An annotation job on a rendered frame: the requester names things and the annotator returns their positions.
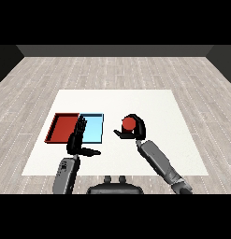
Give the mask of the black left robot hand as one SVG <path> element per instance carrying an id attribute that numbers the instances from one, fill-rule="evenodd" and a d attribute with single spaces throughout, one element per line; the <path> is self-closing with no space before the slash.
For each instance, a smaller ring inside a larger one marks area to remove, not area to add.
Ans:
<path id="1" fill-rule="evenodd" d="M 83 148 L 81 146 L 86 124 L 87 120 L 83 116 L 79 116 L 74 128 L 74 132 L 69 136 L 66 144 L 66 151 L 69 155 L 82 155 L 86 157 L 92 157 L 94 155 L 101 154 L 101 152 L 98 150 Z"/>

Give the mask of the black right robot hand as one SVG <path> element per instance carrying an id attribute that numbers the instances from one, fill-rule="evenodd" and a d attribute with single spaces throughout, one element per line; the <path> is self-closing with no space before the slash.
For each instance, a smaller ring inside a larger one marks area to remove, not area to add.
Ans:
<path id="1" fill-rule="evenodd" d="M 134 129 L 134 131 L 131 133 L 123 133 L 122 131 L 119 132 L 118 130 L 114 130 L 114 133 L 117 134 L 121 139 L 145 140 L 146 127 L 145 127 L 144 121 L 136 114 L 129 114 L 125 117 L 132 117 L 136 121 L 136 128 Z"/>

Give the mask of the red can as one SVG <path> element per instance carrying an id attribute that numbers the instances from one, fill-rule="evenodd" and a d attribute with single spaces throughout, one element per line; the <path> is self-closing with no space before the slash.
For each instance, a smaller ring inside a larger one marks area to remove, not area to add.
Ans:
<path id="1" fill-rule="evenodd" d="M 122 123 L 122 132 L 131 133 L 136 128 L 136 121 L 132 117 L 125 117 Z"/>

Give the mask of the red shallow open box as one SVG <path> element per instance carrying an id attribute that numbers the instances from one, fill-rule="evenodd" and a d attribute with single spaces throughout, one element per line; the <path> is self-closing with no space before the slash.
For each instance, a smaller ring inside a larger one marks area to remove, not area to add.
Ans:
<path id="1" fill-rule="evenodd" d="M 66 144 L 74 132 L 79 113 L 56 113 L 45 138 L 47 144 Z"/>

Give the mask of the light blue shallow open box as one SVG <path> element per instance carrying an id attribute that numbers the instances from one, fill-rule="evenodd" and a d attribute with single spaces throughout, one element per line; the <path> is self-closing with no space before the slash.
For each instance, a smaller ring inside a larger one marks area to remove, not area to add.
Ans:
<path id="1" fill-rule="evenodd" d="M 101 113 L 81 113 L 81 115 L 87 121 L 82 142 L 84 144 L 101 144 L 104 115 Z"/>

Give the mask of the dark grey robot body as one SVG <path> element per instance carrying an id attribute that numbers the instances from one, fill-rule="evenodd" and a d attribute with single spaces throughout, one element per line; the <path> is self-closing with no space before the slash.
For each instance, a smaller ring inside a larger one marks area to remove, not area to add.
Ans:
<path id="1" fill-rule="evenodd" d="M 143 194 L 139 186 L 126 182 L 125 176 L 119 176 L 118 183 L 111 182 L 111 176 L 105 176 L 104 182 L 88 188 L 87 194 Z"/>

